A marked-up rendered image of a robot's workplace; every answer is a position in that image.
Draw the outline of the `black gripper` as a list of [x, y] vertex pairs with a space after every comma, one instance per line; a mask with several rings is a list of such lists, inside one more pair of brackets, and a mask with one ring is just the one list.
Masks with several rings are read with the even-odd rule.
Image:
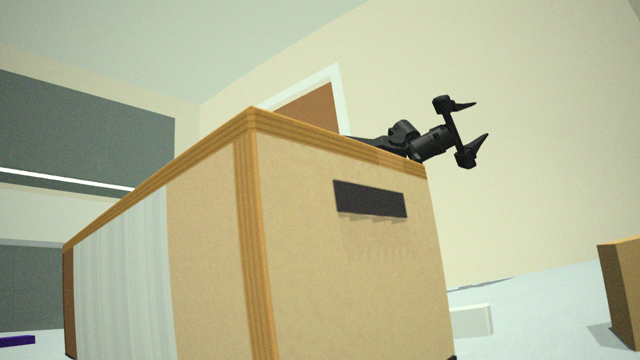
[[454, 153], [454, 157], [458, 167], [469, 170], [477, 166], [477, 162], [474, 159], [477, 158], [476, 154], [487, 136], [489, 136], [489, 133], [482, 134], [480, 137], [474, 139], [474, 141], [463, 145], [457, 127], [450, 114], [451, 112], [458, 112], [470, 108], [477, 104], [477, 102], [456, 104], [454, 100], [450, 99], [449, 95], [439, 95], [433, 99], [432, 104], [437, 115], [442, 115], [445, 120], [444, 125], [426, 133], [435, 146], [436, 155], [444, 153], [449, 148], [455, 146], [457, 152]]

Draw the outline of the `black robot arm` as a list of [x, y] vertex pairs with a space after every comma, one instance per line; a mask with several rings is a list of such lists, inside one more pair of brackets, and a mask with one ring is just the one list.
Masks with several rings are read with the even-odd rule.
[[[407, 120], [397, 121], [393, 127], [388, 128], [387, 135], [388, 136], [378, 136], [375, 137], [375, 139], [353, 136], [345, 137], [403, 158], [407, 158], [408, 156], [411, 161], [418, 162], [422, 165], [424, 161], [436, 155], [434, 142], [431, 141], [430, 137], [426, 134], [421, 136], [419, 131]], [[438, 153], [437, 155], [446, 152], [445, 150], [445, 152]]]

